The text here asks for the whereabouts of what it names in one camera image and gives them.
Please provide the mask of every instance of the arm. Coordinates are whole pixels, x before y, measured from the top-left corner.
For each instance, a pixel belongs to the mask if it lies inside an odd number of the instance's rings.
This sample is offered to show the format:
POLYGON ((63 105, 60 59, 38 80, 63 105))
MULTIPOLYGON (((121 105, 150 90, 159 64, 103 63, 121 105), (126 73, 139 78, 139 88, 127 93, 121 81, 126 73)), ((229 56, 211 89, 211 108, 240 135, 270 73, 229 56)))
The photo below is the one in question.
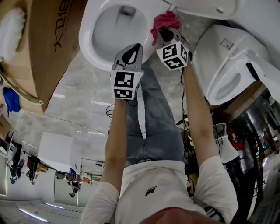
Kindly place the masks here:
POLYGON ((121 190, 123 170, 126 165, 127 127, 126 105, 116 99, 112 116, 111 128, 105 147, 105 168, 101 181, 112 184, 118 192, 121 190))
POLYGON ((198 166, 210 157, 217 156, 212 117, 208 105, 197 83, 193 66, 188 57, 184 68, 184 85, 191 136, 196 148, 198 166))

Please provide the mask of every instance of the shirt logo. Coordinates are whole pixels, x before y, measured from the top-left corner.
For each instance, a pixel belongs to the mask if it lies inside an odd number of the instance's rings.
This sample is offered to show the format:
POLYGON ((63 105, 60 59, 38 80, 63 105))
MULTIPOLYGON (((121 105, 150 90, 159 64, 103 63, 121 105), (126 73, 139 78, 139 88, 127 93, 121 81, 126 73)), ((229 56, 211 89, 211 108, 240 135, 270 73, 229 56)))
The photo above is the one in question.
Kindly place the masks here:
POLYGON ((148 190, 146 191, 146 195, 145 195, 145 196, 147 196, 148 194, 154 193, 154 190, 155 190, 156 188, 157 188, 157 187, 152 187, 152 188, 148 189, 148 190))

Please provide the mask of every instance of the marble floor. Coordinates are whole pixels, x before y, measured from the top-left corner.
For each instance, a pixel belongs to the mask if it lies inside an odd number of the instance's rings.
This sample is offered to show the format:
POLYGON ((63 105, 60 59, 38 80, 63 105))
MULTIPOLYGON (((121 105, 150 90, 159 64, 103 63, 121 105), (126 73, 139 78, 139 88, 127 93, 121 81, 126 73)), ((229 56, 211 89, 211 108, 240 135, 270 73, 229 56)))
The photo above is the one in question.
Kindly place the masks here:
MULTIPOLYGON (((192 50, 214 22, 179 12, 177 18, 182 22, 180 31, 192 50)), ((181 120, 183 88, 180 73, 168 71, 156 53, 149 62, 170 104, 175 121, 181 120)), ((139 121, 144 132, 144 103, 140 92, 139 121)), ((24 149, 33 155, 37 155, 44 131, 72 136, 73 147, 81 151, 83 170, 93 173, 97 168, 95 161, 104 159, 111 121, 105 110, 112 103, 109 73, 93 68, 79 52, 60 80, 44 115, 21 110, 19 113, 11 113, 8 121, 14 129, 15 140, 22 143, 24 149)))

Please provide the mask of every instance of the white box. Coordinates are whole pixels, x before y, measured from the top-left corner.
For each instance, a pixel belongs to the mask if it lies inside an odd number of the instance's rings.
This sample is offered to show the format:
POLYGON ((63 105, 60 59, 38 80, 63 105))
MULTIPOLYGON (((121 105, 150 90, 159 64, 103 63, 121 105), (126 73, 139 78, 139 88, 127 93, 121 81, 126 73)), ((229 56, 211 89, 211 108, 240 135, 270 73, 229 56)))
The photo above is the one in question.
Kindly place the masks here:
POLYGON ((43 132, 38 158, 55 170, 80 173, 81 151, 72 148, 73 137, 43 132))
POLYGON ((113 98, 133 100, 141 84, 144 72, 111 71, 113 98))
POLYGON ((176 70, 188 65, 188 49, 178 41, 157 50, 161 62, 169 69, 176 70))

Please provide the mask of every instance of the fiducial marker cube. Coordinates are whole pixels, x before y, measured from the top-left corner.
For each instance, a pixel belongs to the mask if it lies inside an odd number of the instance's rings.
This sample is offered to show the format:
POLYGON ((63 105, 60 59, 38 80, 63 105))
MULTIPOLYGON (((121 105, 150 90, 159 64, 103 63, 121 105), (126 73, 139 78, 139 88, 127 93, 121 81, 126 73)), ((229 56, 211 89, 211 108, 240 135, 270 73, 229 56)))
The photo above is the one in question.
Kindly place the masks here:
POLYGON ((141 84, 144 72, 111 71, 111 89, 113 98, 133 100, 141 84))
POLYGON ((161 62, 169 69, 175 70, 188 65, 188 49, 182 42, 170 44, 157 50, 161 62))

